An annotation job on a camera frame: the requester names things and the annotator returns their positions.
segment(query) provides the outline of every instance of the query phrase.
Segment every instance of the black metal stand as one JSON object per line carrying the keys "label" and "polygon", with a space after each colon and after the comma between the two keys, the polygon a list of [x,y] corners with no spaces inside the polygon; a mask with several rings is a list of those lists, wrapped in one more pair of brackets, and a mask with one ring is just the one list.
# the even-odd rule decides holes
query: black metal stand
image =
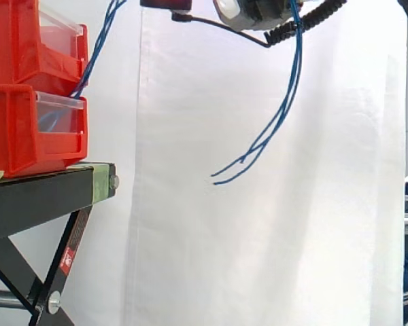
{"label": "black metal stand", "polygon": [[[31,313],[29,326],[73,326],[61,294],[94,203],[115,195],[113,164],[81,164],[62,173],[0,181],[0,308]],[[71,216],[44,282],[9,239],[12,234]]]}

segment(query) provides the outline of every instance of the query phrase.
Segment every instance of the white fabric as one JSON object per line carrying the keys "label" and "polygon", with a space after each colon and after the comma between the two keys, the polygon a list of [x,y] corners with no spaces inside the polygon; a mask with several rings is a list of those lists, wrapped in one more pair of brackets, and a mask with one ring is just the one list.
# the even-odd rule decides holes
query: white fabric
{"label": "white fabric", "polygon": [[281,103],[294,42],[144,12],[124,325],[402,325],[405,35],[382,0],[308,32],[284,127],[214,187]]}

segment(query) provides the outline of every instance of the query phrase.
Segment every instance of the red plastic storage bin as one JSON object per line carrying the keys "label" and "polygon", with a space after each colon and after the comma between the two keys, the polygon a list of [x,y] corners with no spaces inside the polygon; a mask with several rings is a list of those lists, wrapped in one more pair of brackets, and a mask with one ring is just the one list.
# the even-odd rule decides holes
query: red plastic storage bin
{"label": "red plastic storage bin", "polygon": [[0,177],[63,170],[87,155],[86,100],[0,85]]}
{"label": "red plastic storage bin", "polygon": [[28,84],[69,96],[88,62],[84,25],[38,0],[0,0],[0,84]]}

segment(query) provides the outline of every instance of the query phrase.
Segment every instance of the blue cable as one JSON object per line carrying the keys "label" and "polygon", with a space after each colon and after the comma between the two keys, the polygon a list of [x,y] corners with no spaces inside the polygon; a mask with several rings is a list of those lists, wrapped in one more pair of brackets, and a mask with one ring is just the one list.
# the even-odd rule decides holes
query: blue cable
{"label": "blue cable", "polygon": [[[241,157],[237,158],[234,162],[230,163],[228,166],[220,170],[219,172],[213,174],[212,177],[217,177],[221,175],[222,173],[225,173],[226,171],[234,167],[236,164],[243,164],[250,155],[252,155],[253,153],[256,153],[253,160],[243,170],[237,173],[235,176],[229,179],[226,179],[224,181],[215,182],[214,185],[224,185],[224,184],[230,183],[231,181],[234,181],[235,179],[239,178],[241,175],[248,172],[249,169],[251,169],[251,167],[257,162],[259,157],[261,157],[263,151],[266,149],[267,145],[269,144],[271,139],[275,136],[276,132],[279,130],[281,125],[284,123],[284,120],[286,119],[288,112],[290,111],[290,108],[293,105],[293,102],[296,96],[296,92],[298,90],[299,80],[300,80],[301,70],[302,70],[303,26],[302,26],[301,17],[299,16],[299,11],[298,11],[298,6],[296,4],[296,0],[290,0],[290,7],[292,10],[292,15],[294,17],[294,22],[296,23],[297,28],[296,28],[296,51],[294,55],[292,73],[290,76],[287,94],[284,97],[283,103],[281,107],[278,109],[277,113],[273,116],[273,118],[267,124],[265,129],[258,135],[258,137],[252,143],[248,151],[245,154],[243,154]],[[261,138],[263,138],[263,136],[269,131],[272,125],[274,125],[275,121],[277,123],[275,127],[273,128],[271,134],[264,141],[262,141],[259,145],[257,145],[258,142],[261,140]]]}
{"label": "blue cable", "polygon": [[75,88],[75,90],[70,94],[70,97],[80,98],[83,89],[86,87],[86,84],[89,81],[92,70],[94,69],[95,63],[103,49],[103,46],[106,42],[107,36],[109,35],[110,29],[114,23],[116,12],[127,2],[128,0],[111,0],[109,7],[107,8],[106,15],[104,18],[103,28],[101,29],[97,41],[95,42],[92,58],[89,60],[88,65],[83,72],[83,76]]}
{"label": "blue cable", "polygon": [[[104,18],[103,28],[101,29],[97,41],[95,42],[94,50],[92,53],[92,57],[86,66],[82,78],[80,79],[78,85],[75,87],[73,92],[69,95],[69,97],[79,99],[83,93],[83,89],[86,87],[89,78],[92,74],[92,70],[94,69],[95,63],[97,63],[97,59],[103,49],[103,46],[106,42],[107,36],[109,35],[110,29],[114,23],[116,12],[127,2],[128,0],[111,0],[109,7],[107,8],[106,15]],[[65,114],[64,110],[60,110],[57,112],[49,112],[38,119],[38,126],[39,130],[46,130],[45,132],[52,132],[56,125],[58,124],[59,120]],[[47,122],[50,122],[50,119],[54,118],[52,122],[47,125]]]}

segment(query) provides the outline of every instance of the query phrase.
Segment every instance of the bolt head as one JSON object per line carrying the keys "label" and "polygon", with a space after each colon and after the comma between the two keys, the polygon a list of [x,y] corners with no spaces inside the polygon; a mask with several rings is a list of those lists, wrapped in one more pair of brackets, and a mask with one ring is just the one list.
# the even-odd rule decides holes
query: bolt head
{"label": "bolt head", "polygon": [[110,188],[117,190],[120,187],[120,177],[118,175],[112,175],[110,177]]}
{"label": "bolt head", "polygon": [[55,291],[48,298],[47,310],[49,314],[57,314],[59,309],[61,309],[61,294]]}

